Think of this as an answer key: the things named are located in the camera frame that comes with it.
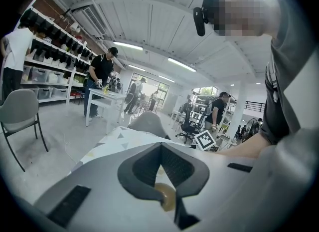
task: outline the office chair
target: office chair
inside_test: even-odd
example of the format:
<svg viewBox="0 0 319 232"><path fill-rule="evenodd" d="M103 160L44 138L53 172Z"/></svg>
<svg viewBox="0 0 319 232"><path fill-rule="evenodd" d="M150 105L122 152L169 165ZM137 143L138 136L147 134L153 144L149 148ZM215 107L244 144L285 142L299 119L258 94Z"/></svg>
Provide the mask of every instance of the office chair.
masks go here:
<svg viewBox="0 0 319 232"><path fill-rule="evenodd" d="M182 132L179 134L176 134L175 136L184 136L185 137L185 141L184 143L186 143L187 139L192 140L194 138L195 134L199 134L199 130L200 130L200 126L195 124L193 126L191 126L191 122L190 122L190 112L191 112L191 107L186 109L186 116L185 116L185 120L184 123L181 126Z"/></svg>

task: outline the ceiling light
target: ceiling light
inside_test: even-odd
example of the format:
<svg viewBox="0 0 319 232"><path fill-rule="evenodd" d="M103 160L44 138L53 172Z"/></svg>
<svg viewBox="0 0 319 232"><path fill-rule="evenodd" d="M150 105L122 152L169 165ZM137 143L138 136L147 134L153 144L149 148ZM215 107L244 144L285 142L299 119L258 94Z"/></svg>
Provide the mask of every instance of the ceiling light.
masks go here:
<svg viewBox="0 0 319 232"><path fill-rule="evenodd" d="M168 60L169 60L170 62L173 62L173 63L175 63L175 64L181 66L181 67L184 67L184 68L187 69L187 70L190 70L190 71L192 71L192 72L196 72L196 70L194 70L193 68L191 68L191 67L189 67L189 66L187 66L187 65L185 65L185 64L183 64L183 63L181 63L181 62L179 62L179 61L177 61L177 60L175 60L175 59L173 59L173 58L170 58L170 57L169 57Z"/></svg>
<svg viewBox="0 0 319 232"><path fill-rule="evenodd" d="M169 78L165 78L165 77L163 77L163 76L160 76L160 75L159 75L159 77L160 77L160 78L163 78L163 79L166 79L166 80L168 80L168 81L170 81L170 82L173 82L173 83L175 83L175 81L174 81L174 80L171 80L171 79L169 79Z"/></svg>
<svg viewBox="0 0 319 232"><path fill-rule="evenodd" d="M143 50L143 47L141 47L141 46L135 46L135 45L126 44L126 43L118 42L118 41L113 41L113 43L116 45L120 45L120 46L126 46L126 47L130 47L130 48L135 48L138 50Z"/></svg>
<svg viewBox="0 0 319 232"><path fill-rule="evenodd" d="M134 69L137 69L137 70L142 70L142 71L145 71L144 69L142 69L142 68L138 68L138 67L136 67L136 66L133 66L133 65L128 65L129 67L132 67L132 68L134 68Z"/></svg>

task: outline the white t-shirt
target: white t-shirt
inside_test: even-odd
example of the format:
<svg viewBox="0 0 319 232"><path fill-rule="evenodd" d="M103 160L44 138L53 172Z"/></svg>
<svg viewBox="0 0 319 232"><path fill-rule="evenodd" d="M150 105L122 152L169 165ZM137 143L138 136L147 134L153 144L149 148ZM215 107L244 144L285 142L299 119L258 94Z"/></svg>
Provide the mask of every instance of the white t-shirt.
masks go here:
<svg viewBox="0 0 319 232"><path fill-rule="evenodd" d="M28 28L17 29L5 36L5 68L23 71L24 58L31 48L33 33Z"/></svg>

